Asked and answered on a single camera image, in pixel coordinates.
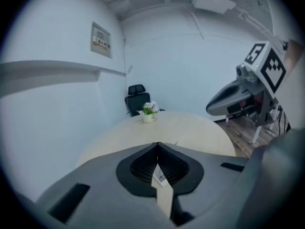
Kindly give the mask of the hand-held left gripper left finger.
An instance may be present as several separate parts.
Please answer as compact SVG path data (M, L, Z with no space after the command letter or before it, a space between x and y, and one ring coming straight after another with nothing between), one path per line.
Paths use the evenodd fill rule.
M45 190L36 204L49 211L80 183L90 188L67 221L69 229L172 229L156 198L132 195L116 176L121 160L146 147L134 146L85 162Z

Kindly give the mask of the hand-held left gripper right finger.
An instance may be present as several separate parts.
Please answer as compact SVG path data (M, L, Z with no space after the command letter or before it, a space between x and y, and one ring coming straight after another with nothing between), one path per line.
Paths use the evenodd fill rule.
M239 229L248 158L157 143L158 164L173 188L169 219L157 229Z

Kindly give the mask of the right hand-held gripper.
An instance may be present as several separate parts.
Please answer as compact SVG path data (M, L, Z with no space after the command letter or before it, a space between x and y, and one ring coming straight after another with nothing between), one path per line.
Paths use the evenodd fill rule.
M240 102L253 97L254 111L248 116L256 127L274 120L270 112L275 105L275 92L286 75L277 52L268 41L253 44L249 53L236 67L237 80L223 87L206 106L210 115L234 115L242 111Z

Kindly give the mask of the small white box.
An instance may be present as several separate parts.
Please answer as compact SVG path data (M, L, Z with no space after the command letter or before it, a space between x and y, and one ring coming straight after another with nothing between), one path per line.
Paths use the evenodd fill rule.
M161 186L161 187L165 187L167 186L169 183L164 175L164 173L162 172L160 166L157 164L157 166L155 167L155 170L153 172L153 179Z

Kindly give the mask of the person's right forearm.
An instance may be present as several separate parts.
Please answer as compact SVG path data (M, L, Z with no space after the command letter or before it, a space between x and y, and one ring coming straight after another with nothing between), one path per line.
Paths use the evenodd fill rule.
M287 51L284 57L284 65L288 71L292 71L301 58L305 47L294 40L288 41Z

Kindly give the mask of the wooden desk with white legs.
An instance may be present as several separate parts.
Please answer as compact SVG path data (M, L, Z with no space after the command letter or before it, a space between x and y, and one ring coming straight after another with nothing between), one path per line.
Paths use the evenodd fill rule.
M234 144L265 145L274 137L284 134L288 125L286 114L278 102L275 102L270 114L272 122L262 126L256 126L248 116L232 117L219 123L219 126Z

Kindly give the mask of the person's light shirt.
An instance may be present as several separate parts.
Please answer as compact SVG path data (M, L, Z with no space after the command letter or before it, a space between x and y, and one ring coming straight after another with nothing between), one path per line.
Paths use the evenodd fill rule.
M291 129L266 147L236 229L305 229L305 62L290 73L282 93Z

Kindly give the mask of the potted pink flower plant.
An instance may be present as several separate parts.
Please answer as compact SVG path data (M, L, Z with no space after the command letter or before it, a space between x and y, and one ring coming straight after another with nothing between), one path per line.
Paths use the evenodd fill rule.
M146 102L141 110L137 110L137 112L142 116L143 122L147 124L156 120L159 111L160 109L155 101Z

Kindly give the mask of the black office chair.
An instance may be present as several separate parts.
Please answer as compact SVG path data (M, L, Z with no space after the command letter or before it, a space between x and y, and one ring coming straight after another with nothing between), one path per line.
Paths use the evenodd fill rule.
M159 111L157 104L151 102L150 94L146 92L142 84L136 84L128 87L128 95L124 99L131 117L136 115L156 115Z

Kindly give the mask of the grey wall electrical panel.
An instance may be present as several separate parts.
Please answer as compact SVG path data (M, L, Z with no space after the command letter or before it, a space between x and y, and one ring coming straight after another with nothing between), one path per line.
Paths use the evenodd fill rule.
M112 58L111 34L94 21L91 26L90 48L92 52Z

